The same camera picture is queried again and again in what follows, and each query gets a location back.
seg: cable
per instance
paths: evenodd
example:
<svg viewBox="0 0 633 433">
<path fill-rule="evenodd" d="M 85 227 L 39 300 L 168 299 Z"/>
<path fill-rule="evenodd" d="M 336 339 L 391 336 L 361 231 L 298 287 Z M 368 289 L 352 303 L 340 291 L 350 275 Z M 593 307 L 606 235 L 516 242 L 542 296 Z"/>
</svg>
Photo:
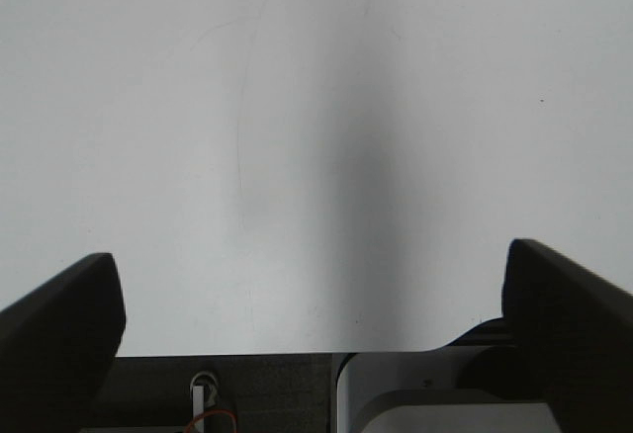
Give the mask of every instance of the cable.
<svg viewBox="0 0 633 433">
<path fill-rule="evenodd" d="M 185 427 L 185 431 L 183 433 L 192 433 L 197 431 L 194 425 L 198 423 L 203 418 L 207 418 L 208 416 L 214 415 L 226 415 L 230 417 L 230 420 L 233 423 L 233 433 L 237 433 L 237 418 L 235 418 L 235 414 L 230 410 L 209 410 L 205 411 L 199 415 L 194 416 L 194 419 L 189 422 L 189 424 Z"/>
</svg>

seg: red wire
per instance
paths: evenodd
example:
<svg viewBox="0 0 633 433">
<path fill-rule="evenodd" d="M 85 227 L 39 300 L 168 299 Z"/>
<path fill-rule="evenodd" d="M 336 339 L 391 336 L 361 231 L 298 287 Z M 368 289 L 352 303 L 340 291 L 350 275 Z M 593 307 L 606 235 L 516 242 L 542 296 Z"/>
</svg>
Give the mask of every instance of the red wire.
<svg viewBox="0 0 633 433">
<path fill-rule="evenodd" d="M 189 422 L 189 424 L 185 427 L 185 431 L 183 433 L 191 433 L 194 431 L 194 425 L 198 423 L 203 418 L 207 418 L 208 416 L 214 415 L 226 415 L 230 417 L 230 420 L 233 422 L 233 433 L 237 433 L 237 418 L 235 418 L 235 414 L 230 410 L 209 410 L 201 413 L 199 415 L 194 416 L 194 419 Z"/>
</svg>

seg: white wall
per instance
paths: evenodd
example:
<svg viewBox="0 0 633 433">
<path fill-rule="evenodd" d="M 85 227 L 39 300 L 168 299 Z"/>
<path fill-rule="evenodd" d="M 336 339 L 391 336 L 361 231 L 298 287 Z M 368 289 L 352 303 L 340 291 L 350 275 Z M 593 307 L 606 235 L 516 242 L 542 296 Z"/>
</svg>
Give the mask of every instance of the white wall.
<svg viewBox="0 0 633 433">
<path fill-rule="evenodd" d="M 530 236 L 633 290 L 633 0 L 0 0 L 0 304 L 122 355 L 429 349 Z"/>
</svg>

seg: white backdrop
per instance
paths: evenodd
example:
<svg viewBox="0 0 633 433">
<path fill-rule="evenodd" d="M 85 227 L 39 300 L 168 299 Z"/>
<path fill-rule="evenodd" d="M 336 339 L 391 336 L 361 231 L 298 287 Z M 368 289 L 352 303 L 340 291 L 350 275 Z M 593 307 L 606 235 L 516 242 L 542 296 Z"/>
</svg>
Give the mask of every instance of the white backdrop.
<svg viewBox="0 0 633 433">
<path fill-rule="evenodd" d="M 418 350 L 529 236 L 633 290 L 633 0 L 0 0 L 0 304 L 121 355 Z"/>
</svg>

